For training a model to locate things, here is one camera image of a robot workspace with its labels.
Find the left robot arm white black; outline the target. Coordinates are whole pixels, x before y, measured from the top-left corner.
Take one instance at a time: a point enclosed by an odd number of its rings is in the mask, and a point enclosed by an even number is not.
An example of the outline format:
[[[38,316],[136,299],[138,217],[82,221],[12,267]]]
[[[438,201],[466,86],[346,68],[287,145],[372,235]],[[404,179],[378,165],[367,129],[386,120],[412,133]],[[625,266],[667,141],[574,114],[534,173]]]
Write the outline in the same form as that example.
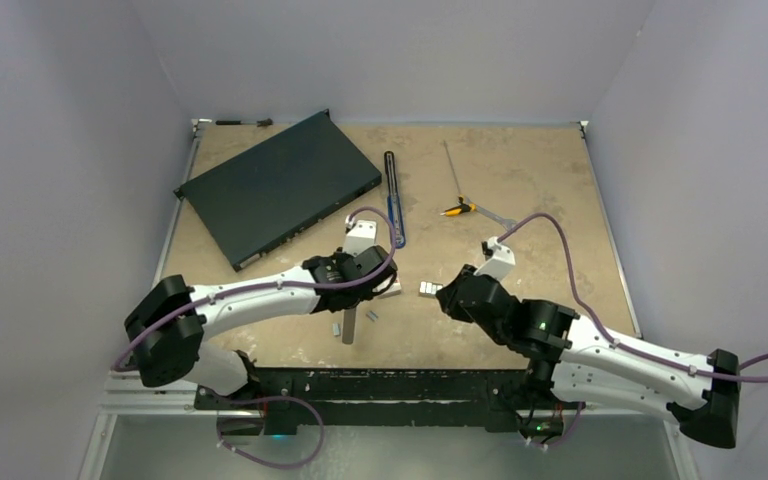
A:
[[[398,267],[383,247],[314,256],[275,275],[224,285],[161,280],[124,321],[132,359],[147,388],[188,381],[232,408],[252,405],[258,380],[252,360],[212,344],[227,331],[274,318],[350,310],[374,299]]]

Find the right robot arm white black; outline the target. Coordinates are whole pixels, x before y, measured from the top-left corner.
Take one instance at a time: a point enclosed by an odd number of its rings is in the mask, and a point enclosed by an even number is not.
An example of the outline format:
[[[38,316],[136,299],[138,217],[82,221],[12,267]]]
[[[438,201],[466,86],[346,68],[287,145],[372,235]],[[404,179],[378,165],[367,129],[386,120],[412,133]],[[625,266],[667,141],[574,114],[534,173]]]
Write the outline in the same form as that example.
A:
[[[692,354],[617,332],[602,333],[574,309],[519,299],[466,265],[435,294],[453,320],[477,325],[494,343],[530,360],[521,392],[536,407],[552,400],[613,405],[669,421],[699,443],[733,449],[740,387],[738,357]]]

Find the blue black stapler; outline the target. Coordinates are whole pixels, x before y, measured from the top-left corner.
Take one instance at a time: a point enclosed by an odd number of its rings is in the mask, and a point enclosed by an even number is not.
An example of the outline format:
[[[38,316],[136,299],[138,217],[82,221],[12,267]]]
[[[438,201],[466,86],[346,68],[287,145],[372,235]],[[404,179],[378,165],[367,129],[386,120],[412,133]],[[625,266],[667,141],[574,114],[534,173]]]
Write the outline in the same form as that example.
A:
[[[406,245],[406,234],[401,207],[396,159],[395,154],[390,150],[385,151],[383,157],[388,190],[388,215],[396,232],[396,248],[401,249]]]

